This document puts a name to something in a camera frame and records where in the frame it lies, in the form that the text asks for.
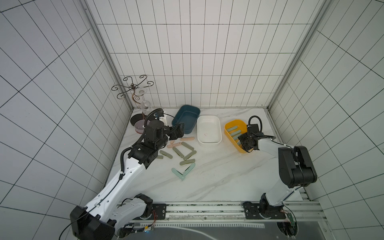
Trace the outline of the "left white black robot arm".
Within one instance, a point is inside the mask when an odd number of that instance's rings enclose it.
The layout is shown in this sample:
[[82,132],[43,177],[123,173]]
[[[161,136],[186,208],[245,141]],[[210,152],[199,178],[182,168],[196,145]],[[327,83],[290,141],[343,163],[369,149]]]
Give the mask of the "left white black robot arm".
[[151,218],[153,200],[137,194],[128,203],[122,199],[134,179],[158,157],[169,140],[184,136],[184,124],[165,126],[160,120],[146,120],[140,138],[121,152],[121,170],[84,207],[76,206],[69,228],[78,240],[111,240],[124,238],[134,231],[136,218]]

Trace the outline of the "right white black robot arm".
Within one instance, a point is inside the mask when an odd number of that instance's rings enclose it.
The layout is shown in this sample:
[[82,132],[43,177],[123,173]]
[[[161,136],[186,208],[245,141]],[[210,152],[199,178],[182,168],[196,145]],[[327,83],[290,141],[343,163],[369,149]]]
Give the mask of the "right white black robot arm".
[[281,211],[296,189],[307,187],[318,179],[309,151],[304,146],[289,146],[275,141],[274,136],[262,132],[261,125],[248,124],[246,133],[239,136],[241,147],[266,152],[278,160],[280,179],[259,201],[259,213],[267,216]]

